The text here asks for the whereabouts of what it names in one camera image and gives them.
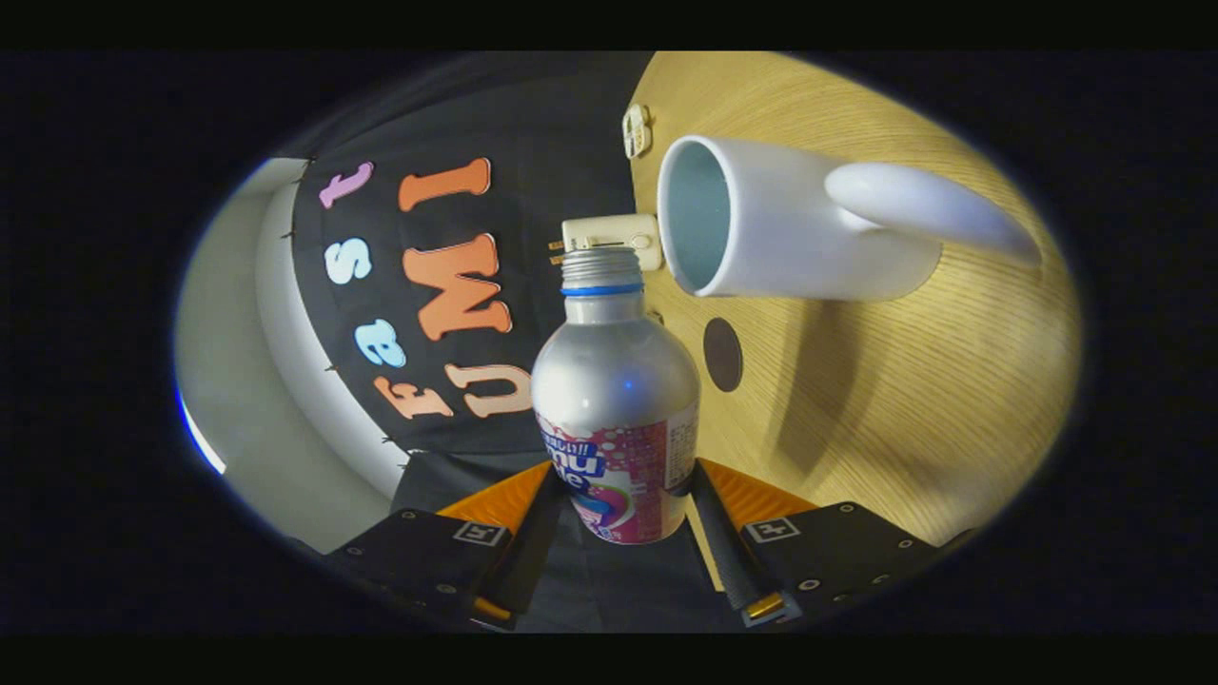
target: bottle label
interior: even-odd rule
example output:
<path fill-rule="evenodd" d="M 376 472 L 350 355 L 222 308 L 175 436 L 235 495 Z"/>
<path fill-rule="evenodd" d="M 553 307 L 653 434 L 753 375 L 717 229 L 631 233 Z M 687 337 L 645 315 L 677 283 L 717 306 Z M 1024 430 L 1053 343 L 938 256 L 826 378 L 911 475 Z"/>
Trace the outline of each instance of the bottle label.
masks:
<path fill-rule="evenodd" d="M 641 427 L 585 429 L 537 414 L 554 470 L 583 524 L 622 545 L 655 542 L 685 519 L 693 473 L 698 403 Z"/>

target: foam letter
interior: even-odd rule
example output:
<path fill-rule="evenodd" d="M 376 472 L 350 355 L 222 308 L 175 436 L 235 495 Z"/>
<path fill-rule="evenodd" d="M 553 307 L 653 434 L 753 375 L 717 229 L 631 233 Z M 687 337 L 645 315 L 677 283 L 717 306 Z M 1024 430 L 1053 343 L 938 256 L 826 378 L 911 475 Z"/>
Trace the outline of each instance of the foam letter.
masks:
<path fill-rule="evenodd" d="M 358 238 L 335 243 L 325 249 L 325 273 L 339 285 L 351 283 L 351 278 L 364 278 L 373 272 L 368 244 Z"/>
<path fill-rule="evenodd" d="M 322 206 L 329 210 L 334 206 L 334 201 L 343 195 L 351 195 L 356 190 L 359 190 L 368 183 L 368 179 L 373 177 L 373 163 L 364 162 L 359 165 L 359 171 L 356 176 L 342 178 L 342 174 L 335 174 L 330 179 L 330 185 L 326 185 L 317 194 L 318 199 L 322 200 Z"/>
<path fill-rule="evenodd" d="M 415 395 L 419 389 L 414 385 L 396 383 L 391 388 L 389 379 L 382 375 L 374 378 L 373 385 L 389 400 L 389 403 L 393 405 L 397 413 L 406 418 L 414 418 L 419 414 L 453 416 L 453 411 L 448 408 L 448 405 L 430 388 L 424 388 L 420 395 Z"/>
<path fill-rule="evenodd" d="M 396 368 L 406 366 L 406 351 L 397 344 L 397 332 L 382 318 L 357 327 L 356 345 L 368 361 L 376 366 L 381 362 Z"/>
<path fill-rule="evenodd" d="M 510 395 L 496 395 L 491 397 L 479 397 L 477 395 L 465 395 L 465 406 L 474 412 L 477 418 L 486 418 L 491 414 L 509 412 L 523 412 L 532 408 L 532 396 L 530 394 L 531 378 L 524 371 L 508 364 L 492 364 L 485 367 L 462 368 L 457 364 L 445 364 L 445 374 L 457 388 L 464 389 L 470 383 L 484 380 L 507 380 L 515 386 Z"/>
<path fill-rule="evenodd" d="M 470 328 L 493 328 L 499 333 L 512 330 L 512 314 L 503 302 L 495 300 L 484 310 L 473 308 L 493 297 L 499 285 L 460 275 L 498 273 L 499 257 L 490 233 L 452 247 L 426 252 L 407 250 L 402 255 L 402 269 L 410 282 L 442 290 L 419 310 L 419 325 L 429 340 L 436 341 L 451 330 Z"/>
<path fill-rule="evenodd" d="M 397 188 L 397 206 L 409 212 L 424 200 L 452 195 L 453 193 L 473 193 L 481 195 L 491 189 L 491 160 L 479 157 L 464 167 L 402 179 Z"/>

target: wood grain surface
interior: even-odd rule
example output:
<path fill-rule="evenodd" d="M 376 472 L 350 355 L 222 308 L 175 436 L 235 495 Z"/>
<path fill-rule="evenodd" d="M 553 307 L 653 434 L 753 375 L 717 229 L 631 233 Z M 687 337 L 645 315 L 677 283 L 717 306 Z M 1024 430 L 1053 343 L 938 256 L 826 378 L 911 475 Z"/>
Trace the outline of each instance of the wood grain surface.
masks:
<path fill-rule="evenodd" d="M 917 112 L 777 54 L 658 52 L 633 102 L 654 137 L 631 162 L 638 212 L 657 211 L 669 145 L 698 133 L 920 167 L 1029 228 L 1038 269 L 946 245 L 922 288 L 888 302 L 699 299 L 666 264 L 646 274 L 649 307 L 699 366 L 702 456 L 820 505 L 857 501 L 935 545 L 1010 502 L 1072 408 L 1082 352 L 1071 274 L 1019 189 Z M 715 317 L 743 350 L 731 392 L 703 358 Z"/>

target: blue letter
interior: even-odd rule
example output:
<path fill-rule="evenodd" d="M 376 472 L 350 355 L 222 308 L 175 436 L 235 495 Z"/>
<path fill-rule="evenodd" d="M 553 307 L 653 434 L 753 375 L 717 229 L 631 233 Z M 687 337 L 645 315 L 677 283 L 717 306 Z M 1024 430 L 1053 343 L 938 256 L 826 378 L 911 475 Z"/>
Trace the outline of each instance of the blue letter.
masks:
<path fill-rule="evenodd" d="M 406 366 L 406 351 L 397 344 L 397 332 L 382 318 L 357 328 L 356 345 L 368 361 L 376 366 L 381 363 L 397 368 Z"/>
<path fill-rule="evenodd" d="M 363 278 L 371 272 L 368 244 L 363 240 L 351 238 L 341 245 L 335 243 L 325 249 L 325 273 L 339 285 L 350 283 L 352 275 Z"/>

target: silver bottle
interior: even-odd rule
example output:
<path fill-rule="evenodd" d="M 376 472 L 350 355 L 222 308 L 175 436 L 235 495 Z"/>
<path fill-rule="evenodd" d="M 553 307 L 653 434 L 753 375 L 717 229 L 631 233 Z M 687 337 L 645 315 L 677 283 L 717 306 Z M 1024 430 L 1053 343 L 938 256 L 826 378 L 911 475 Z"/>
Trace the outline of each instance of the silver bottle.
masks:
<path fill-rule="evenodd" d="M 685 520 L 700 382 L 693 358 L 646 316 L 630 247 L 568 252 L 566 323 L 532 369 L 532 406 L 585 525 L 641 545 Z"/>

